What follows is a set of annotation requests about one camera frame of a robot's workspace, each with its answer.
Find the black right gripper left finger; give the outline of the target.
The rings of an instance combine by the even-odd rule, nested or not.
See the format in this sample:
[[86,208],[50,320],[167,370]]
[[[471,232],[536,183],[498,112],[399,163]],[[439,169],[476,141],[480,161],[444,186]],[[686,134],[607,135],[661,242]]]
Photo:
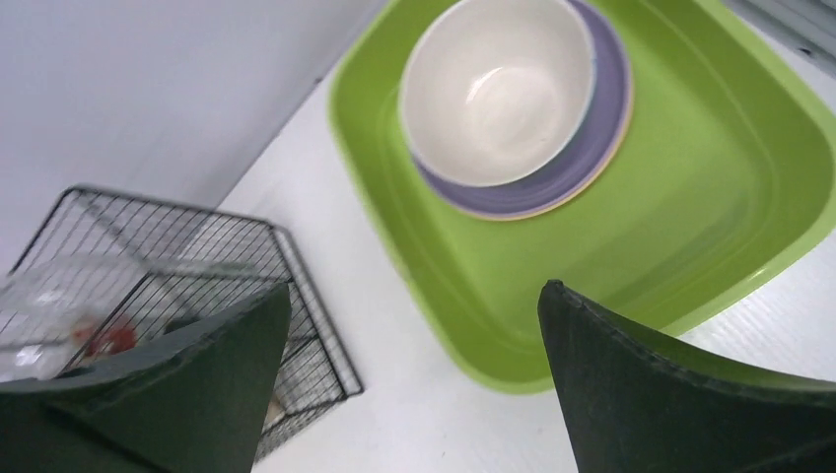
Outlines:
[[276,284],[145,345],[1,386],[5,472],[248,472],[281,364]]

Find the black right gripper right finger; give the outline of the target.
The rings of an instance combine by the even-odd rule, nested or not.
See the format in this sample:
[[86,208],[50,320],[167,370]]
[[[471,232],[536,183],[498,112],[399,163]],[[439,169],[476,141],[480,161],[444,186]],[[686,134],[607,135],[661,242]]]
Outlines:
[[558,280],[537,313],[582,472],[831,472],[835,385],[682,342]]

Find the clear bottle gold pump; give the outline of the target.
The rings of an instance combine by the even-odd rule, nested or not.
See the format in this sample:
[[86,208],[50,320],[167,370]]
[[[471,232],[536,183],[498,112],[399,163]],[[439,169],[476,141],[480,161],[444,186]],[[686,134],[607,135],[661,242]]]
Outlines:
[[82,317],[105,322],[138,284],[156,276],[254,276],[243,262],[130,256],[61,256],[1,279],[1,380],[50,379],[80,350],[70,340]]

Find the purple plastic plate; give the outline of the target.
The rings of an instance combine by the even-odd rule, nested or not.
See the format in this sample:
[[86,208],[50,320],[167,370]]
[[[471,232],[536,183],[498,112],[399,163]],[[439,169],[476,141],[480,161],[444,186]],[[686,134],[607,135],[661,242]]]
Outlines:
[[583,1],[460,1],[421,35],[398,119],[424,180],[468,214],[534,216],[588,187],[616,154],[633,74]]

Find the white ceramic bowl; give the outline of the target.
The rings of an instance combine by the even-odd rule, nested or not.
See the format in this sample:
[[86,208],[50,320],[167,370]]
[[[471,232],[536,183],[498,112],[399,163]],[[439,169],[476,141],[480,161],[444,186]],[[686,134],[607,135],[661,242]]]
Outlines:
[[398,93],[406,144],[447,181],[519,180],[573,139],[597,76],[592,31],[567,1],[459,1],[421,35]]

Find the soy sauce bottle red label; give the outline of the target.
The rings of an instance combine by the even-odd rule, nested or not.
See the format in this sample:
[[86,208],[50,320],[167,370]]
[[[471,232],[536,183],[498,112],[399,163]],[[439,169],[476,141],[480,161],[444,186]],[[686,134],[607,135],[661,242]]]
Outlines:
[[123,317],[108,322],[101,317],[82,317],[72,326],[70,340],[81,350],[83,360],[116,355],[137,345],[136,330]]

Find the green plastic tub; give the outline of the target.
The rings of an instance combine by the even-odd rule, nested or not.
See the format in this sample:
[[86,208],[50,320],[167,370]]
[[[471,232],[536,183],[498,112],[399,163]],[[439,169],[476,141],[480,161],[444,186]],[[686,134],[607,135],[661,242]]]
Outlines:
[[335,140],[447,354],[508,393],[553,385],[536,314],[553,279],[670,335],[775,277],[835,225],[835,117],[718,1],[596,1],[634,74],[626,138],[593,186],[512,221],[442,200],[413,166],[398,82],[444,1],[394,1],[334,76]]

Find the aluminium frame rail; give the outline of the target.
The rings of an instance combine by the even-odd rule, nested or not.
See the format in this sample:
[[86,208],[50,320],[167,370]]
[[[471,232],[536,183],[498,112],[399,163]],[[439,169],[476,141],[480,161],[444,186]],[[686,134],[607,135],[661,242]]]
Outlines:
[[835,0],[731,0],[725,4],[788,49],[835,76]]

